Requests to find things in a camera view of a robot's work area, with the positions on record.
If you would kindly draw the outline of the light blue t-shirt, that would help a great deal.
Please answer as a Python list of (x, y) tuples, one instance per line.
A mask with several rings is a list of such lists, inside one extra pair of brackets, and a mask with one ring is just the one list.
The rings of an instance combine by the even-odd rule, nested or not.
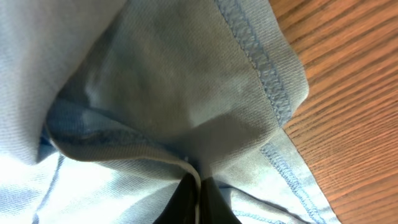
[(1, 222), (154, 223), (186, 174), (241, 223), (337, 223), (284, 125), (268, 1), (1, 2)]

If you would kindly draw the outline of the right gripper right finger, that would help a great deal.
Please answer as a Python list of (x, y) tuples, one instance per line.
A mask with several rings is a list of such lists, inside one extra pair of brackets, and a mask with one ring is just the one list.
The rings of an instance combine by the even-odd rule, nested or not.
[(200, 224), (241, 224), (212, 177), (201, 182)]

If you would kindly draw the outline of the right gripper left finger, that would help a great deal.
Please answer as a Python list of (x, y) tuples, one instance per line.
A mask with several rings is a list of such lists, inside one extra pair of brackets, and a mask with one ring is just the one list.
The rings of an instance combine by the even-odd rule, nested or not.
[(195, 178), (186, 174), (154, 224), (194, 224), (196, 204)]

